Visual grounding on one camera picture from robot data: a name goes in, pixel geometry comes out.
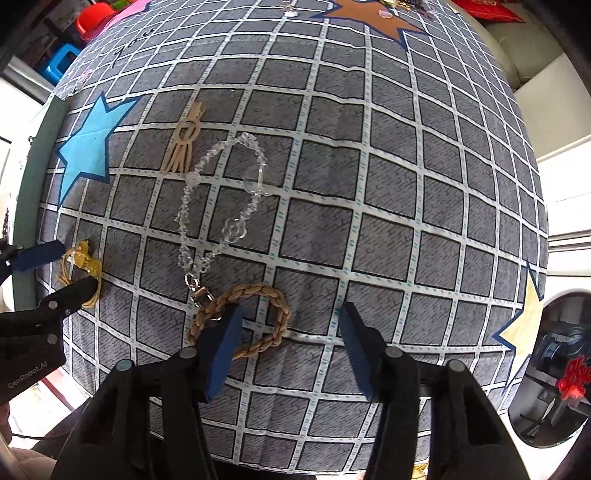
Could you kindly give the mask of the beige wooden hair clip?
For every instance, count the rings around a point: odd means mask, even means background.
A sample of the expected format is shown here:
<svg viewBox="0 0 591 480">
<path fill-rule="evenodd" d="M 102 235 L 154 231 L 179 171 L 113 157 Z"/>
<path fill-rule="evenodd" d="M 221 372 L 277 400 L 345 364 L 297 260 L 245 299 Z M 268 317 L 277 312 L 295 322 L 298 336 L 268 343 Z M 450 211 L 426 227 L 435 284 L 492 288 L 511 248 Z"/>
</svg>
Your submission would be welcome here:
<svg viewBox="0 0 591 480">
<path fill-rule="evenodd" d="M 192 159 L 192 147 L 201 130 L 201 117 L 205 113 L 204 102 L 193 101 L 189 110 L 174 129 L 171 147 L 164 155 L 160 172 L 186 174 Z"/>
</svg>

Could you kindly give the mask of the white jewelry tray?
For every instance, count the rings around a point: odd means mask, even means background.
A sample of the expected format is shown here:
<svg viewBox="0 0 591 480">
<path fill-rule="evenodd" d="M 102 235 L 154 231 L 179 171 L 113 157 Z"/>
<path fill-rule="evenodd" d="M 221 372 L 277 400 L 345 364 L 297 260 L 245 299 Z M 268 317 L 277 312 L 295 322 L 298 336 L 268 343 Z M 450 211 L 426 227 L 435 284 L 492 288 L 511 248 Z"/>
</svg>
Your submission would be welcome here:
<svg viewBox="0 0 591 480">
<path fill-rule="evenodd" d="M 69 103 L 50 98 L 28 117 L 10 146 L 1 170 L 1 225 L 8 242 L 25 248 L 37 243 L 37 217 L 48 163 Z"/>
</svg>

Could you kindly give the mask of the grey checked star tablecloth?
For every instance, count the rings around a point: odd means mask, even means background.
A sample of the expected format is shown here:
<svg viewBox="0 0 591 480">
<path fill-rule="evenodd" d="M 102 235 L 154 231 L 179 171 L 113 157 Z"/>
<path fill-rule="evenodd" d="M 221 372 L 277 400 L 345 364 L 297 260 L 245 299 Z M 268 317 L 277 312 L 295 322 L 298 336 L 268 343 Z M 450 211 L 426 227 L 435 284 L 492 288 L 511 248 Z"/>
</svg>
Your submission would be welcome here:
<svg viewBox="0 0 591 480">
<path fill-rule="evenodd" d="M 64 323 L 67 374 L 94 392 L 120 359 L 176 352 L 191 322 L 177 263 L 183 183 L 160 171 L 175 124 L 204 103 L 193 157 L 250 133 L 269 166 L 246 235 L 202 282 L 279 289 L 293 317 L 280 345 L 235 362 L 201 410 L 211 453 L 288 472 L 362 471 L 380 410 L 356 387 L 342 303 L 425 362 L 466 364 L 506 411 L 525 362 L 497 332 L 546 279 L 540 177 L 512 89 L 448 1 L 400 11 L 400 41 L 325 18 L 328 1 L 154 1 L 103 32 L 57 94 L 58 144 L 94 107 L 132 107 L 111 133 L 106 181 L 59 193 L 44 179 L 38 238 L 88 241 L 103 262 L 97 304 Z"/>
</svg>

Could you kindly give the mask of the blue plastic stool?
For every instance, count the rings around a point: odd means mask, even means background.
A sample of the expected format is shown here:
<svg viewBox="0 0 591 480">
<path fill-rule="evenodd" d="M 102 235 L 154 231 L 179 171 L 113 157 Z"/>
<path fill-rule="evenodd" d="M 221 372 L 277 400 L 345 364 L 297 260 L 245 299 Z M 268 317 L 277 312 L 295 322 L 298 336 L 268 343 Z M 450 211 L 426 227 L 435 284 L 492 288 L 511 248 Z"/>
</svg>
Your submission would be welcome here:
<svg viewBox="0 0 591 480">
<path fill-rule="evenodd" d="M 64 43 L 42 63 L 39 73 L 50 84 L 56 85 L 79 54 L 77 47 Z"/>
</svg>

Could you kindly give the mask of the red plastic chair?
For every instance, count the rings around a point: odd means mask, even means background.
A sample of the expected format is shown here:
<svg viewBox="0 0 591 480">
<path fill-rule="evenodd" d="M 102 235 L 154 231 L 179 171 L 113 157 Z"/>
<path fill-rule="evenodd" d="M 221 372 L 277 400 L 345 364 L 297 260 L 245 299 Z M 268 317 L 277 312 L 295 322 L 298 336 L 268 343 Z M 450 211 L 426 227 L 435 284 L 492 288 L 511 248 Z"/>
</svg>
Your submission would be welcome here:
<svg viewBox="0 0 591 480">
<path fill-rule="evenodd" d="M 75 21 L 80 38 L 86 43 L 90 42 L 115 14 L 111 5 L 104 2 L 85 7 Z"/>
</svg>

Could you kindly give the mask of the beige sofa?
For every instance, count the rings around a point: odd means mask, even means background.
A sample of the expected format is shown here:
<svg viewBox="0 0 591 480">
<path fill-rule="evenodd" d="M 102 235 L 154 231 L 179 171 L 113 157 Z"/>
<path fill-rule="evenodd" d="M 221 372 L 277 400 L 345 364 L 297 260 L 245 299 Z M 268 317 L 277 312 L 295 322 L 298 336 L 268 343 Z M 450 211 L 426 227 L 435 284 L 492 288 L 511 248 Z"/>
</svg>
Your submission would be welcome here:
<svg viewBox="0 0 591 480">
<path fill-rule="evenodd" d="M 499 49 L 501 59 L 497 62 L 504 69 L 513 91 L 519 90 L 564 53 L 554 36 L 535 18 L 524 22 L 487 21 L 484 28 Z"/>
</svg>

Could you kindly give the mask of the red cushion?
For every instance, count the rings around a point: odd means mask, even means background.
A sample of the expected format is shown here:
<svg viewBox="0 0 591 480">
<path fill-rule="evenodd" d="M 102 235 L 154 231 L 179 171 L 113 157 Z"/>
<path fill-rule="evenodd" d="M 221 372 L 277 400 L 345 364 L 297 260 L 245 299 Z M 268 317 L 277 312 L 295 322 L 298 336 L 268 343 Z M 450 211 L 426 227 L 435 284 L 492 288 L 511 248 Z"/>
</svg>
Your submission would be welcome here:
<svg viewBox="0 0 591 480">
<path fill-rule="evenodd" d="M 493 0 L 453 0 L 453 3 L 478 20 L 496 23 L 524 23 L 524 20 L 503 5 Z"/>
</svg>

